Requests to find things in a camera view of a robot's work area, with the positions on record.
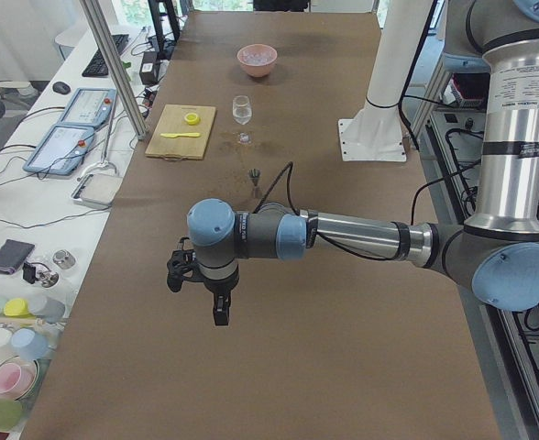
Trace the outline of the clear wine glass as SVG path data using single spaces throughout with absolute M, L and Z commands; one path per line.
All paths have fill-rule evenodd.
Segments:
M 234 120 L 241 126 L 246 125 L 252 117 L 252 107 L 249 98 L 246 95 L 237 95 L 232 102 L 232 115 Z M 237 140 L 240 144 L 251 142 L 250 134 L 245 131 L 238 133 Z

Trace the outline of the bamboo cutting board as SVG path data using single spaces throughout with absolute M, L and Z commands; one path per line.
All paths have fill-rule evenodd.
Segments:
M 166 104 L 145 155 L 159 159 L 202 160 L 215 121 L 214 106 Z

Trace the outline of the yellow lemon slice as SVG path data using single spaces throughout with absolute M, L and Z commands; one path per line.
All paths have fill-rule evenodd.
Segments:
M 185 116 L 184 116 L 184 121 L 189 125 L 189 126 L 196 126 L 200 123 L 201 121 L 201 117 L 195 113 L 195 112 L 190 112 L 190 113 L 187 113 Z

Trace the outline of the pink bowl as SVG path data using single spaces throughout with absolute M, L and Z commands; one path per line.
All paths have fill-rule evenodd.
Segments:
M 269 45 L 251 44 L 241 48 L 236 58 L 247 75 L 261 78 L 273 70 L 278 59 L 278 52 Z

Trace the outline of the steel bottle cap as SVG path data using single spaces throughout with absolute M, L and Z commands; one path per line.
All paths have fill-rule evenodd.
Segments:
M 76 264 L 74 255 L 66 249 L 59 249 L 52 256 L 53 263 L 62 270 L 69 270 Z

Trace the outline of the clear ice cubes pile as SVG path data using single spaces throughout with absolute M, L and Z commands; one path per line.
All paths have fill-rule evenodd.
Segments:
M 272 53 L 265 50 L 246 50 L 242 54 L 242 62 L 250 66 L 268 65 L 272 60 Z

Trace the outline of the yellow plastic knife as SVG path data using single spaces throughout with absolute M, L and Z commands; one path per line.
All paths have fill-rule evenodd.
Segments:
M 182 132 L 182 133 L 161 133 L 162 138 L 199 138 L 199 132 Z

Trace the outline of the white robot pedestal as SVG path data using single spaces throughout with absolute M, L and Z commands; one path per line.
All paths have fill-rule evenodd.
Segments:
M 338 121 L 344 161 L 406 161 L 401 99 L 434 12 L 433 0 L 390 2 L 365 104 L 353 118 Z

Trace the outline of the steel measuring jigger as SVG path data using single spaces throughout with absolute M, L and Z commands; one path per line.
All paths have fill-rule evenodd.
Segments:
M 253 184 L 252 196 L 256 199 L 261 197 L 261 189 L 259 187 L 261 171 L 257 168 L 250 169 L 248 171 L 248 177 Z

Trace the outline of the blue teach pendant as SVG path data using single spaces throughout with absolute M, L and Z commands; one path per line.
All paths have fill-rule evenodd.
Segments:
M 115 101 L 115 89 L 78 88 L 63 110 L 59 122 L 98 128 L 109 117 Z
M 36 146 L 23 171 L 41 176 L 70 176 L 94 142 L 91 126 L 53 125 Z

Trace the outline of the black computer mouse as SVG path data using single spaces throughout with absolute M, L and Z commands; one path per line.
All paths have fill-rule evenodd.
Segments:
M 57 94 L 69 94 L 71 92 L 71 87 L 65 82 L 54 82 L 52 84 L 52 91 Z

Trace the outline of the metal rod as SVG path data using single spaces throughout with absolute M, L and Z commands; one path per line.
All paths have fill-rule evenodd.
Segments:
M 115 176 L 118 175 L 117 166 L 108 159 L 108 146 L 109 146 L 109 141 L 111 138 L 111 130 L 114 123 L 115 114 L 116 114 L 116 102 L 117 102 L 117 96 L 115 96 L 112 102 L 111 111 L 108 117 L 108 124 L 106 126 L 104 144 L 102 145 L 102 149 L 101 149 L 100 159 L 96 161 L 95 163 L 88 165 L 82 171 L 81 176 L 77 178 L 78 182 L 81 182 L 86 176 L 96 173 L 98 171 L 112 170 Z

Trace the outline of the grey blue cup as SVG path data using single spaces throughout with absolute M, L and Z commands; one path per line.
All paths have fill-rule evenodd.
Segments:
M 58 323 L 64 316 L 66 307 L 63 302 L 45 294 L 36 294 L 27 300 L 27 308 L 31 314 L 50 324 Z

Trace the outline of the light blue cup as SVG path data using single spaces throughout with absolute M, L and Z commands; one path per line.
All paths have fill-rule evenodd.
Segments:
M 15 353 L 27 361 L 44 358 L 50 350 L 47 338 L 30 328 L 15 331 L 10 343 Z

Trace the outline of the yellow cup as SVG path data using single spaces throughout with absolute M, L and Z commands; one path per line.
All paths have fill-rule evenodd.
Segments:
M 31 318 L 33 316 L 28 309 L 28 301 L 24 298 L 8 300 L 3 307 L 3 314 L 11 318 Z

